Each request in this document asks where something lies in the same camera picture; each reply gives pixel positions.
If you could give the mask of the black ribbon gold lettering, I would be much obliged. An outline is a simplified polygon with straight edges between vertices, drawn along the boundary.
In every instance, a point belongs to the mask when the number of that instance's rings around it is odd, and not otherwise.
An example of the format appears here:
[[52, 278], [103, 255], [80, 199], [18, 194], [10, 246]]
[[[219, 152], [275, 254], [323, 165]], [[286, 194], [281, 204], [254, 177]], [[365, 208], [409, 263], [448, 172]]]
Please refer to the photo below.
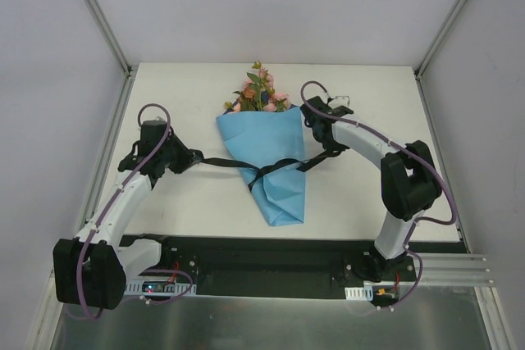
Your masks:
[[257, 167], [245, 161], [237, 161], [220, 157], [205, 157], [201, 151], [195, 149], [191, 149], [190, 151], [194, 154], [194, 158], [196, 159], [197, 163], [203, 163], [206, 165], [217, 166], [221, 168], [238, 168], [252, 170], [254, 172], [254, 177], [247, 184], [249, 191], [252, 191], [254, 185], [266, 175], [281, 170], [285, 167], [296, 166], [295, 169], [297, 171], [304, 173], [308, 170], [311, 170], [313, 167], [317, 166], [321, 162], [325, 161], [327, 158], [338, 157], [342, 153], [342, 151], [325, 150], [316, 155], [315, 157], [306, 161], [300, 161], [294, 158], [283, 158], [271, 165]]

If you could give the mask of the fake flower stem pink roses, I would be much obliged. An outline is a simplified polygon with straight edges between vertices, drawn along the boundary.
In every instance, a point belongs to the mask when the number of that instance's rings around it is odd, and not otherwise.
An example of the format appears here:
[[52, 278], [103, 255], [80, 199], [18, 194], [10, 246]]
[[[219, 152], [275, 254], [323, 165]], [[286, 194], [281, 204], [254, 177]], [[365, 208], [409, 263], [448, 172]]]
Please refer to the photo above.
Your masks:
[[246, 80], [264, 84], [262, 93], [263, 107], [261, 111], [284, 112], [291, 108], [289, 95], [276, 91], [273, 75], [260, 61], [256, 61], [246, 75]]

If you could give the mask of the blue wrapping paper sheet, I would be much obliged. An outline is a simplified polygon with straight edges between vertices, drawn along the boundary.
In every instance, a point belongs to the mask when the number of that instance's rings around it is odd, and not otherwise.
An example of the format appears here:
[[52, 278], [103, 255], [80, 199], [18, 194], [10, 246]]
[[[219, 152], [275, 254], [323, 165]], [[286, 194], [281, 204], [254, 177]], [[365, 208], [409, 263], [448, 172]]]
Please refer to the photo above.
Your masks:
[[251, 195], [270, 226], [304, 223], [306, 174], [297, 170], [306, 159], [302, 115], [297, 107], [284, 112], [241, 111], [216, 118], [231, 157], [260, 169], [282, 159], [295, 162], [256, 180], [256, 171], [241, 169]]

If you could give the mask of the fake flower stem orange blooms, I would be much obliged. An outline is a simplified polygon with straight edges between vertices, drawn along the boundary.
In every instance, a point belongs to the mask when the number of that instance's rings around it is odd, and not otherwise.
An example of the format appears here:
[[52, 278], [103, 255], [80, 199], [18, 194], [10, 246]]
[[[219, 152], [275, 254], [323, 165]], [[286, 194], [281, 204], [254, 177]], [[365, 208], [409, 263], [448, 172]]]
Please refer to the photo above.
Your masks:
[[237, 95], [234, 102], [225, 102], [224, 108], [227, 113], [241, 111], [261, 111], [263, 109], [264, 84], [246, 80], [241, 86], [241, 90], [234, 91]]

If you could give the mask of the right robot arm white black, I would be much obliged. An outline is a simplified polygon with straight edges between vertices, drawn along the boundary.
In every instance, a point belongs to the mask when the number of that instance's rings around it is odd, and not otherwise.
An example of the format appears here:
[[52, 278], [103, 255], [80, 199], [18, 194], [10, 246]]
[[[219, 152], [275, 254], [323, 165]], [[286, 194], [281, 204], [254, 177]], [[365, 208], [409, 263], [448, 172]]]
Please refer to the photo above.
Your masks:
[[356, 262], [353, 270], [365, 280], [388, 280], [406, 256], [416, 219], [442, 193], [429, 147], [420, 140], [399, 146], [359, 122], [348, 107], [332, 108], [318, 96], [305, 102], [300, 111], [305, 126], [325, 149], [325, 157], [352, 149], [380, 171], [386, 217], [369, 254]]

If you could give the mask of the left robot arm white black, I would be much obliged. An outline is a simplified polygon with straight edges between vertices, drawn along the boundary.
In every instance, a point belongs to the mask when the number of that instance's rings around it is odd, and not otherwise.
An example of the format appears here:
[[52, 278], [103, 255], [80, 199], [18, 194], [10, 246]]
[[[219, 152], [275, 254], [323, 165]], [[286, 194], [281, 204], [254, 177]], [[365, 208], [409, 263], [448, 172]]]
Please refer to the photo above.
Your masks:
[[72, 239], [59, 239], [52, 251], [57, 300], [112, 310], [129, 280], [150, 269], [167, 274], [174, 257], [156, 239], [121, 239], [140, 204], [166, 171], [181, 174], [203, 154], [187, 148], [164, 120], [146, 120], [139, 139], [120, 161], [106, 202]]

